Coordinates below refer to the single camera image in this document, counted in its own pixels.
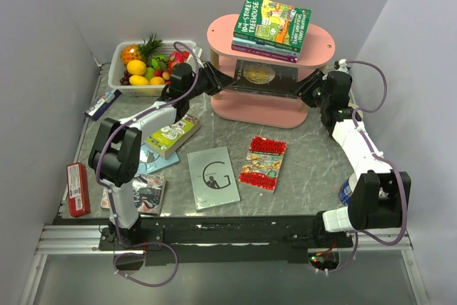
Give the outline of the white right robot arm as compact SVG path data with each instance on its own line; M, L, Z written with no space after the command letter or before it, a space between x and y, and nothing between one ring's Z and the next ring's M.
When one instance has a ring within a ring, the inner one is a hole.
M317 69L293 88L303 103L320 110L321 123L353 168L342 185L346 204L323 212L323 222L312 229L313 241L322 247L329 246L342 231L398 228L400 236L406 232L411 178L369 138L362 109L349 105L351 85L351 75L342 69L327 74Z

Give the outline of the purple 117-storey treehouse book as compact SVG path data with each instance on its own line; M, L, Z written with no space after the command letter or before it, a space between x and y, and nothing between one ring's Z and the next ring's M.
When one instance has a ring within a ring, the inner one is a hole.
M272 52L268 52L268 51L262 51L259 49L248 48L245 46L239 46L239 45L235 45L235 44L232 44L231 48L234 51L240 51L243 53L253 54L253 55L262 56L262 57L275 59L275 60L279 60L279 61L287 61L287 62L291 62L291 63L296 63L298 61L297 56L282 55L282 54L272 53Z

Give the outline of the light blue 143-storey treehouse book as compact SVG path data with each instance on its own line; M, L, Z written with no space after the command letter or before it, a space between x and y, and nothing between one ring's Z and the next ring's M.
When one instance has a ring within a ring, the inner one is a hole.
M249 49L257 49L257 50L266 51L269 53L275 53L275 54L281 54L281 55L287 55L287 56L299 57L301 54L300 52L289 51L287 49L278 48L278 47L271 46L271 45L268 45L265 43L256 43L255 41L249 41L246 39L240 39L240 38L236 38L236 37L234 37L232 39L232 44L236 45L236 46L242 46L245 48L249 48Z

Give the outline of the dark purple book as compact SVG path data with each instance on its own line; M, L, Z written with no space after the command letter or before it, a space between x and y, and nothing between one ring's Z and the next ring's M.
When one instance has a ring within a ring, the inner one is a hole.
M296 95L291 92L278 92L278 91L265 91L261 89L242 89L242 88L232 88L234 91L237 92L242 92L242 93L247 93L247 94L258 94L258 95L264 95L264 96L275 96L275 97L281 97L281 98L287 98L287 99L295 99Z

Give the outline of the green 104-storey treehouse book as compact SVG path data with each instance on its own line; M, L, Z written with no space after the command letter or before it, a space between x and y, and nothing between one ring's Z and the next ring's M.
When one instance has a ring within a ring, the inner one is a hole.
M300 52L313 11L272 0L244 0L233 36Z

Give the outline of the black Moon and Sixpence book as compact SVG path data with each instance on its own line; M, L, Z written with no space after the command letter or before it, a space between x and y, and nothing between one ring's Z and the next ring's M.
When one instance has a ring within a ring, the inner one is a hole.
M298 82L298 69L288 66L238 60L232 87L291 92Z

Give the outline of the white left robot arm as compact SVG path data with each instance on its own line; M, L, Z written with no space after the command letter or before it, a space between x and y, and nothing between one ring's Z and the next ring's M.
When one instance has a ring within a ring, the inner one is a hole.
M189 110L190 100L202 94L216 95L232 84L232 77L209 62L195 71L182 63L174 67L170 83L150 107L126 119L107 118L101 122L88 164L108 194L109 230L125 249L144 242L132 191L144 140L181 120Z

